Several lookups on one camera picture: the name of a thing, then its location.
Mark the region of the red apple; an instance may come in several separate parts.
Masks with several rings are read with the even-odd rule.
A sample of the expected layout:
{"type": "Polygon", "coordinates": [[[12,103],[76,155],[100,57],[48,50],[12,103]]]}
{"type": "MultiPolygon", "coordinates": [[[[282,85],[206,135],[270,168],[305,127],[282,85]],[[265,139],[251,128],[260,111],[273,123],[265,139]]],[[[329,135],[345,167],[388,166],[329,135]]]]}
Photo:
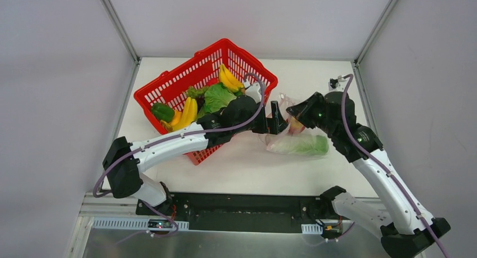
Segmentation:
{"type": "Polygon", "coordinates": [[[297,121],[297,119],[295,119],[294,117],[290,117],[288,122],[289,122],[289,129],[287,133],[289,135],[298,135],[305,129],[305,126],[299,121],[297,121]]]}

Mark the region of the red plastic shopping basket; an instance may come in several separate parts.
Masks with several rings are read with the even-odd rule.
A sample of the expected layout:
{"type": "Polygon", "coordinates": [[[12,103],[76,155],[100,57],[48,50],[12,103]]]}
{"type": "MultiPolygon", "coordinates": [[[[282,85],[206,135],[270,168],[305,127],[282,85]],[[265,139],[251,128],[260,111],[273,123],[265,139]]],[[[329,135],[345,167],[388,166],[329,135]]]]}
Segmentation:
{"type": "MultiPolygon", "coordinates": [[[[134,99],[160,133],[167,134],[160,121],[151,113],[154,103],[163,103],[178,111],[183,111],[187,97],[195,98],[195,92],[203,87],[220,83],[219,66],[226,68],[242,83],[261,81],[265,85],[265,99],[278,84],[278,79],[248,51],[238,47],[229,39],[221,39],[209,47],[195,53],[193,58],[172,71],[165,71],[156,79],[135,91],[134,99]]],[[[251,97],[244,93],[234,93],[237,97],[227,107],[215,113],[206,113],[203,98],[198,101],[198,121],[214,129],[239,125],[250,119],[257,111],[251,97]]]]}

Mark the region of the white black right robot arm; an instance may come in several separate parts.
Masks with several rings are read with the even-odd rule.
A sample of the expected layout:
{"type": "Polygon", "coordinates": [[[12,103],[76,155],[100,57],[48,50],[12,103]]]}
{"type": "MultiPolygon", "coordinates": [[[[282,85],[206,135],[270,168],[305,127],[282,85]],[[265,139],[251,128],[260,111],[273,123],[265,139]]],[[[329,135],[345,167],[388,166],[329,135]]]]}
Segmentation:
{"type": "Polygon", "coordinates": [[[449,222],[434,217],[408,189],[372,129],[357,122],[355,103],[348,94],[315,92],[286,111],[306,128],[325,132],[386,208],[381,212],[335,186],[320,196],[322,216],[354,221],[372,233],[390,257],[415,257],[450,231],[449,222]]]}

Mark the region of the clear zip top bag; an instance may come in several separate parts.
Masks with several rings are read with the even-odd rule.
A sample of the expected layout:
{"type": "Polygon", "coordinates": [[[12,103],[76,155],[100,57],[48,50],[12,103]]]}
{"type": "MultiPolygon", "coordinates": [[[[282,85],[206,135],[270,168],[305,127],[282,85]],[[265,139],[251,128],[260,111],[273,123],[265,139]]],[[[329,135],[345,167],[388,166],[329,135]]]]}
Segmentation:
{"type": "Polygon", "coordinates": [[[269,152],[322,158],[329,152],[329,141],[320,130],[307,129],[286,113],[286,108],[298,103],[284,93],[278,95],[278,108],[289,126],[280,134],[260,134],[258,138],[269,152]]]}

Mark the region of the green napa cabbage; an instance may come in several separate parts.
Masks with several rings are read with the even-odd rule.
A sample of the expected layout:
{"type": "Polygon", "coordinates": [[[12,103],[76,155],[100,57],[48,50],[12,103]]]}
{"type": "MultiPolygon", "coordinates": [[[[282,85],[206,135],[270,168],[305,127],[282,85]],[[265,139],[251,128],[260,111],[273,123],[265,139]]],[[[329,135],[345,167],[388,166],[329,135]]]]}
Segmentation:
{"type": "Polygon", "coordinates": [[[267,151],[284,155],[323,156],[329,151],[329,143],[322,135],[274,135],[268,138],[267,151]]]}

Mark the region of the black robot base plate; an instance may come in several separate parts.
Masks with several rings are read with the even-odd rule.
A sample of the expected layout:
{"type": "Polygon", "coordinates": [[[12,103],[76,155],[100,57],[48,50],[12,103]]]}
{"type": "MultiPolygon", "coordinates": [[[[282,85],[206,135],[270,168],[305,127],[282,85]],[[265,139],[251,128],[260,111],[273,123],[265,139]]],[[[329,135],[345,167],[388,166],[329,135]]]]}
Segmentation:
{"type": "Polygon", "coordinates": [[[220,232],[300,233],[302,225],[335,227],[344,220],[318,196],[173,192],[156,210],[190,230],[220,232]]]}

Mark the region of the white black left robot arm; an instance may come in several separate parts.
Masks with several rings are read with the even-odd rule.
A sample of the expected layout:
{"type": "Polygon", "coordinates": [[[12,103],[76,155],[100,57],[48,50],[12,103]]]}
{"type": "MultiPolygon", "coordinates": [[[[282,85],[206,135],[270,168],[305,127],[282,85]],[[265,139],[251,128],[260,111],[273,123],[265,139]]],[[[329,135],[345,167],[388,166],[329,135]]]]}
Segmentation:
{"type": "Polygon", "coordinates": [[[168,134],[139,142],[116,138],[104,160],[104,174],[115,198],[136,196],[147,201],[157,215],[166,215],[172,201],[161,184],[146,179],[149,168],[178,155],[210,149],[228,143],[238,133],[280,134],[288,127],[277,101],[271,102],[271,117],[265,104],[248,96],[239,96],[219,111],[205,114],[191,125],[168,134]]]}

